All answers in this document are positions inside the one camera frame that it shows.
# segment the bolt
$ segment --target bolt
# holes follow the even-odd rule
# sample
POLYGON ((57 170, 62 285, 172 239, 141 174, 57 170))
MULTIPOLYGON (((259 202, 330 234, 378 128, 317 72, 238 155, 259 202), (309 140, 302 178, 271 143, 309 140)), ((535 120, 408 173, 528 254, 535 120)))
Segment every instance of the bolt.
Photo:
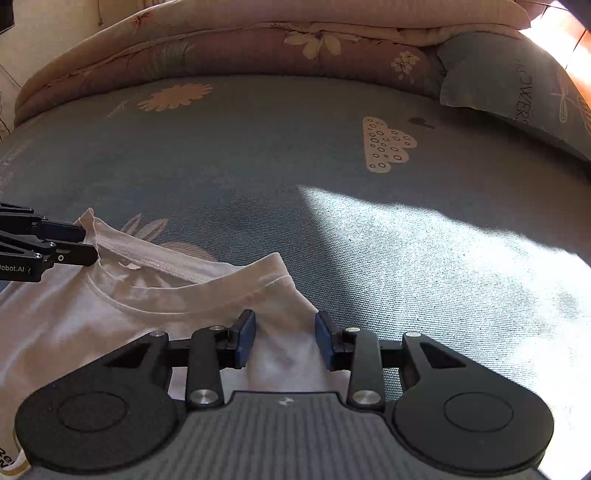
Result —
POLYGON ((212 403, 217 402, 218 398, 217 393, 213 390, 208 390, 207 388, 195 390, 189 395, 189 400, 195 403, 195 405, 211 405, 212 403))
POLYGON ((353 401, 359 405, 375 405, 381 400, 379 393, 373 390, 359 390, 353 394, 353 401))

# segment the wall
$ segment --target wall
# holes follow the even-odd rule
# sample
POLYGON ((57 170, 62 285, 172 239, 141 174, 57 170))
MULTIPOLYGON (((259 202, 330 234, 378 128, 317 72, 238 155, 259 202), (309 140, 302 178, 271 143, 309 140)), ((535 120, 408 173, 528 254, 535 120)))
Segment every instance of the wall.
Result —
POLYGON ((51 59, 100 30, 98 0, 14 0, 14 17, 15 26, 0 35, 0 118, 10 130, 14 100, 9 105, 9 99, 15 89, 51 59))

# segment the gray pillowcase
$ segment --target gray pillowcase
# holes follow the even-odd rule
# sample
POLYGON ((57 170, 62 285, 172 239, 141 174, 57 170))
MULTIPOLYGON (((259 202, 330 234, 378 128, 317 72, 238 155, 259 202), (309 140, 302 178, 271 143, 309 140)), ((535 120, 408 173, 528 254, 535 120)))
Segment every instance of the gray pillowcase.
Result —
POLYGON ((591 161, 591 109, 560 64, 529 38, 462 34, 437 54, 447 69, 442 105, 492 113, 591 161))

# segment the white t-shirt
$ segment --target white t-shirt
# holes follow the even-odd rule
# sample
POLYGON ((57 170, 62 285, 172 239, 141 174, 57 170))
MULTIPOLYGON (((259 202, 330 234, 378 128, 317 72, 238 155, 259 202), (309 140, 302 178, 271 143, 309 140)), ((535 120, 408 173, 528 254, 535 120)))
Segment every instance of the white t-shirt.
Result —
MULTIPOLYGON (((345 395, 349 373, 325 369, 314 338, 317 310, 279 254, 234 267, 114 230, 92 210, 79 222, 99 261, 55 265, 40 283, 11 283, 0 293, 4 465, 17 458, 14 416, 33 391, 153 330, 189 338, 206 326, 230 326, 243 309, 256 313, 256 339, 246 368, 222 371, 226 400, 234 390, 345 395)), ((169 393, 184 398, 182 374, 173 374, 169 393)))

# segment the gray textured base plate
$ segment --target gray textured base plate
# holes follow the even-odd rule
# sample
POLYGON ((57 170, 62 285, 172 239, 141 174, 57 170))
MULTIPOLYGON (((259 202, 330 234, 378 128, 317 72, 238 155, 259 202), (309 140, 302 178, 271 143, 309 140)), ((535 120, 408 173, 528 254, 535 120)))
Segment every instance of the gray textured base plate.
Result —
MULTIPOLYGON (((27 480, 80 478, 33 467, 27 480)), ((95 480, 449 480, 408 453, 383 418, 345 407, 337 394, 237 392, 193 413, 162 451, 95 480)), ((511 480, 543 480, 535 470, 511 480)))

